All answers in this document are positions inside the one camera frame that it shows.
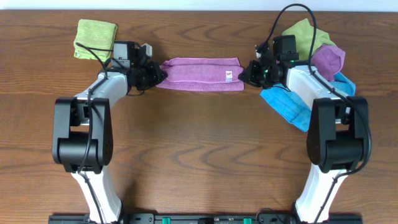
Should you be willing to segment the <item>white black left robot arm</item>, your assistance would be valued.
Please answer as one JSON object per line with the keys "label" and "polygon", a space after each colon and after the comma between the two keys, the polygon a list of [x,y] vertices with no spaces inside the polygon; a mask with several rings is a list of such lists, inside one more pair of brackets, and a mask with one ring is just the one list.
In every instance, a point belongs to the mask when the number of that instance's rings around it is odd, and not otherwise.
{"label": "white black left robot arm", "polygon": [[121,223],[109,163],[113,156],[111,109],[135,87],[141,93],[160,84],[167,72],[158,62],[109,58],[96,81],[73,97],[55,101],[52,156],[77,181],[89,206],[83,223]]}

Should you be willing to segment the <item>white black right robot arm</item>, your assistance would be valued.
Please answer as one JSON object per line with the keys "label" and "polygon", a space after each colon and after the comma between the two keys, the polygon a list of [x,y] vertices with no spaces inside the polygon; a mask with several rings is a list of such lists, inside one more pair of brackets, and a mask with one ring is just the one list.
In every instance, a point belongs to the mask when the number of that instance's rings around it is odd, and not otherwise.
{"label": "white black right robot arm", "polygon": [[263,89],[281,84],[311,109],[307,154],[312,166],[294,210],[299,223],[329,221],[329,209],[342,181],[369,160],[368,102],[337,90],[297,55],[263,55],[260,61],[251,61],[238,78]]}

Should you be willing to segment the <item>purple microfiber cloth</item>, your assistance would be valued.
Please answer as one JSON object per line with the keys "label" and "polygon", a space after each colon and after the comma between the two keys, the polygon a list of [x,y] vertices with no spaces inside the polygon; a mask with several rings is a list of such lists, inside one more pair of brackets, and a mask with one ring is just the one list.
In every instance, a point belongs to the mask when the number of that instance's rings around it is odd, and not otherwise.
{"label": "purple microfiber cloth", "polygon": [[158,88],[182,91],[243,91],[238,58],[173,58],[161,66],[168,77]]}

